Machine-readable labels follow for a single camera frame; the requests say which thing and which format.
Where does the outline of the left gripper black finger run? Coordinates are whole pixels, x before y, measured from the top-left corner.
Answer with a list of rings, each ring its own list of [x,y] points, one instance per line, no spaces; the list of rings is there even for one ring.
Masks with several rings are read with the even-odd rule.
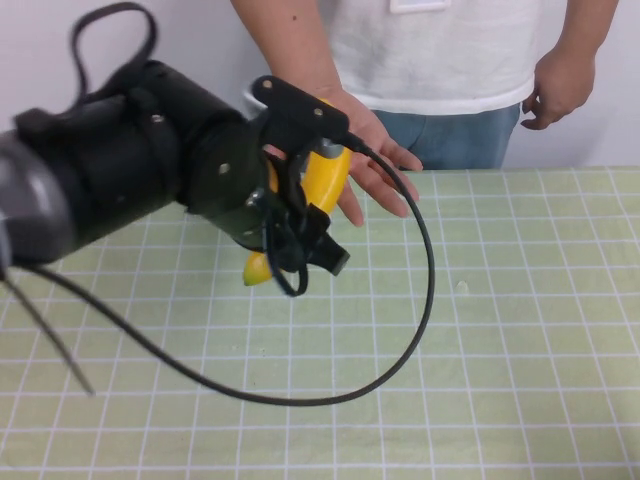
[[[310,244],[307,263],[339,275],[350,259],[350,254],[328,232],[324,232]]]

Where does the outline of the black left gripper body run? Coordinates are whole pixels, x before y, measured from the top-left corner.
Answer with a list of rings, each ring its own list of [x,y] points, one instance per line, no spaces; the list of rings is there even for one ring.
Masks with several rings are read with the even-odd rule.
[[[318,125],[262,113],[196,152],[186,193],[199,215],[253,252],[246,270],[304,270],[328,232],[330,142]]]

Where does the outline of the person's right hand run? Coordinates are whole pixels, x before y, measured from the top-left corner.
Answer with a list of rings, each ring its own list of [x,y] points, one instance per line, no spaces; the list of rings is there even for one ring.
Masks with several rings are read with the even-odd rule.
[[[345,113],[349,118],[350,131],[362,139],[394,170],[413,200],[419,199],[416,187],[404,172],[406,170],[421,171],[423,169],[421,161],[389,136],[386,128],[373,111],[344,91],[339,85],[327,84],[316,87],[301,85],[300,87],[303,91],[328,101]],[[407,202],[398,192],[394,181],[375,161],[362,154],[353,155],[350,164],[350,177],[387,212],[400,218],[409,215]]]

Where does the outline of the person's left hand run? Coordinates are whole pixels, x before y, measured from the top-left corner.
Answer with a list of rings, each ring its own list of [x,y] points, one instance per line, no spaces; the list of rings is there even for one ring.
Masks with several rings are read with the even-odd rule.
[[[593,91],[595,65],[592,52],[551,49],[536,65],[534,90],[522,102],[522,113],[532,117],[521,125],[541,131],[582,107]]]

